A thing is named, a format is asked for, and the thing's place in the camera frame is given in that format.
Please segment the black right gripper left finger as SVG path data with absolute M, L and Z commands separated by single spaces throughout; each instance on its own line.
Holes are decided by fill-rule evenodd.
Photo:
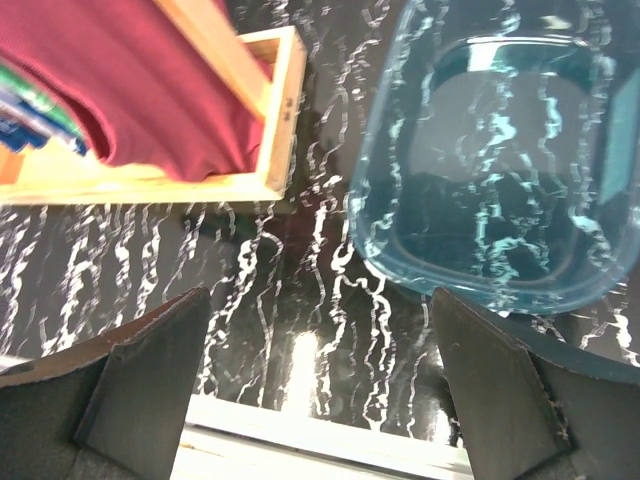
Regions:
M 208 289 L 190 289 L 2 371 L 2 478 L 169 478 L 210 313 Z

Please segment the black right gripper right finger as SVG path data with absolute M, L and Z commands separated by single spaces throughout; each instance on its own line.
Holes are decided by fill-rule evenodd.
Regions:
M 443 288 L 431 319 L 475 478 L 638 478 L 638 368 Z

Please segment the blue patterned trousers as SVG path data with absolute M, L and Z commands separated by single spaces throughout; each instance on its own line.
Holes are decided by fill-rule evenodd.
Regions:
M 73 132 L 70 127 L 39 112 L 28 102 L 7 90 L 1 90 L 1 112 L 42 136 L 59 140 L 74 153 L 84 156 L 88 152 L 80 133 Z

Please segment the green white patterned trousers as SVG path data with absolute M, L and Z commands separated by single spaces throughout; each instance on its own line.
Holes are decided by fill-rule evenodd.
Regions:
M 84 139 L 82 129 L 64 108 L 4 64 L 1 65 L 1 98 L 70 136 Z

